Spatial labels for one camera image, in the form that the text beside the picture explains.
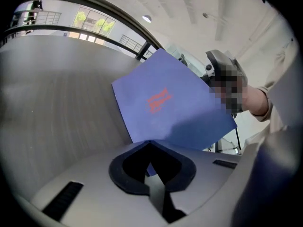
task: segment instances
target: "black slot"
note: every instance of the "black slot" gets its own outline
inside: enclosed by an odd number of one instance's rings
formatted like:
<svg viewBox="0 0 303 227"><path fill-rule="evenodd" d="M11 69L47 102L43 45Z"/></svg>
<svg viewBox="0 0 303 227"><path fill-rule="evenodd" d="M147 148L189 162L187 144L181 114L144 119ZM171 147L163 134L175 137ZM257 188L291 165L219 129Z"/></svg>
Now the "black slot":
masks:
<svg viewBox="0 0 303 227"><path fill-rule="evenodd" d="M228 168L231 168L231 169L235 169L236 166L237 166L237 163L230 162L230 161L218 160L218 159L215 160L213 163L216 164L216 165L228 167Z"/></svg>
<svg viewBox="0 0 303 227"><path fill-rule="evenodd" d="M75 200L83 184L69 182L42 211L48 217L60 221L63 214Z"/></svg>

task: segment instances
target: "ceiling light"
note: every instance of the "ceiling light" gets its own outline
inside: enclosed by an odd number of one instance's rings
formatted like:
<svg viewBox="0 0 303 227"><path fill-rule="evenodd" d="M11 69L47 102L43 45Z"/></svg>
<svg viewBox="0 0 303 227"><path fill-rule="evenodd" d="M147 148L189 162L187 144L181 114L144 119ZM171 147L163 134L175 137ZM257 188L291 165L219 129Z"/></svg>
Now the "ceiling light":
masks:
<svg viewBox="0 0 303 227"><path fill-rule="evenodd" d="M142 18L143 18L146 22L149 22L149 23L152 22L151 16L149 16L149 15L144 15L144 16L142 16Z"/></svg>

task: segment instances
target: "white ceiling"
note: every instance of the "white ceiling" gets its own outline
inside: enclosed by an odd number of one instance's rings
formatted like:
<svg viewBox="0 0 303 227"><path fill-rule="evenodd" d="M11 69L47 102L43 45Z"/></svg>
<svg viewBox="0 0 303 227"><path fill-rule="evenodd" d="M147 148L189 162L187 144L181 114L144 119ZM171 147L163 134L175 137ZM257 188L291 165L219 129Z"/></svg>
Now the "white ceiling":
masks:
<svg viewBox="0 0 303 227"><path fill-rule="evenodd" d="M229 50L241 57L277 15L262 0L107 1L138 20L163 46L173 42L202 62L211 49ZM145 22L142 15L150 15L152 23Z"/></svg>

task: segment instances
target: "red logo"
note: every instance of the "red logo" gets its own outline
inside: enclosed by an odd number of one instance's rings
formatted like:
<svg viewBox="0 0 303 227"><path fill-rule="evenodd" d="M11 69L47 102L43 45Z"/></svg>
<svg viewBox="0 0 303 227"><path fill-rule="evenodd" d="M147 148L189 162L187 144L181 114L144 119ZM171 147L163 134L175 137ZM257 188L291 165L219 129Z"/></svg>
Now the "red logo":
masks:
<svg viewBox="0 0 303 227"><path fill-rule="evenodd" d="M162 105L165 101L171 98L172 95L169 95L167 89L164 88L159 94L156 94L147 100L150 107L149 111L154 114L162 108Z"/></svg>

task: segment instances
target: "blue envelope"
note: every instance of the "blue envelope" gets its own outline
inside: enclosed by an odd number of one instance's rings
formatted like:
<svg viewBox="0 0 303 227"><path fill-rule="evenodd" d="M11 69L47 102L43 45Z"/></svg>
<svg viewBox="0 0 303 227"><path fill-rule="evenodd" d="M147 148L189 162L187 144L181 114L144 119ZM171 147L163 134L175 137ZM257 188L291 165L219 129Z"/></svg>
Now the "blue envelope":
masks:
<svg viewBox="0 0 303 227"><path fill-rule="evenodd" d="M162 49L112 86L133 142L203 150L237 127L209 86Z"/></svg>

